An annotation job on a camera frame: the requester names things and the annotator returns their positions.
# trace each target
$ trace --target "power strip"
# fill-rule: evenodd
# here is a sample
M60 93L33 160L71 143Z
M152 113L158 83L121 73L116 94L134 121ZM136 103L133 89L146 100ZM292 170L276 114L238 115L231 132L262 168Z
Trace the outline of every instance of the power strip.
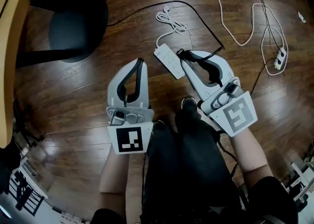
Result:
M181 67L180 58L173 53L167 44L164 43L159 46L155 50L154 55L162 62L163 65L166 66L176 79L180 79L185 75Z
M277 53L277 57L274 61L274 66L275 66L275 69L278 69L280 70L281 69L281 66L283 65L285 59L286 59L286 56L287 56L287 53L284 49L284 47L281 47Z

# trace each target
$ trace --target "person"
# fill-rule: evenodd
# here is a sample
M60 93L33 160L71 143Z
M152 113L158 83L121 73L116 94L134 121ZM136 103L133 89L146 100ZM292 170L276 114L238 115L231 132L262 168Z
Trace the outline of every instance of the person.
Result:
M273 177L266 156L247 128L231 143L248 189L241 209L239 193L217 147L219 134L201 120L193 98L181 102L178 133L162 121L153 125L147 155L141 223L286 223L296 224L293 198ZM129 155L111 148L100 181L103 208L91 224L125 224Z

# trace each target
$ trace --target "wooden floor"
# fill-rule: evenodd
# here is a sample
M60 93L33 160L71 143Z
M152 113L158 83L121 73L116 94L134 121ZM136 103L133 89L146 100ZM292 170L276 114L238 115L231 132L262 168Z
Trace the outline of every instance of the wooden floor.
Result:
M143 6L168 0L106 0L109 23ZM260 43L265 28L261 8L255 11L252 40L239 47L221 25L217 0L183 0L193 5L219 37L226 49L220 55L228 61L244 90L251 90L262 67ZM221 0L226 26L238 41L244 42L251 31L251 5L260 0ZM280 21L289 46L283 74L269 76L264 71L252 95L258 122L250 129L261 143L271 168L278 178L289 171L289 153L304 155L311 143L314 122L314 20L306 0L264 0ZM180 48L212 52L217 43L190 7L181 3L170 14L186 24L184 35L172 34L166 42ZM42 163L54 175L49 190L51 204L81 218L89 219L98 207L98 182L108 155L110 140L106 126L106 89L119 68L141 57L148 65L150 104L156 113L173 116L180 100L188 94L198 98L186 77L175 80L154 57L156 39L170 31L156 21L162 5L146 9L125 22L106 30L99 48L77 63L62 61L18 69L15 92L21 106L33 108L33 124L43 133ZM297 12L305 17L302 23ZM23 50L49 49L50 11L30 8L25 24ZM279 28L269 15L271 25ZM278 34L274 34L280 43ZM268 35L264 42L269 44ZM265 58L274 57L275 46L263 47ZM222 144L232 150L227 137ZM225 156L228 167L234 163ZM141 213L142 156L132 155L127 189L128 223L139 221ZM235 182L242 183L238 170Z

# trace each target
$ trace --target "wooden desk edge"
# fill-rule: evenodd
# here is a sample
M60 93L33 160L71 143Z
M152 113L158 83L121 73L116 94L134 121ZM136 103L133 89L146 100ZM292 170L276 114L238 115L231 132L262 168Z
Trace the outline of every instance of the wooden desk edge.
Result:
M0 147L12 137L15 62L30 0L9 0L0 19Z

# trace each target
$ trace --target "black pants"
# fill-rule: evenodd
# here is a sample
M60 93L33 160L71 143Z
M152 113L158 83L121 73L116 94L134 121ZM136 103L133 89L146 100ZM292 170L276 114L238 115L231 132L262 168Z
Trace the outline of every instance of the black pants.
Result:
M143 216L162 217L202 206L239 208L238 191L217 147L220 136L194 108L175 117L178 133L154 130Z

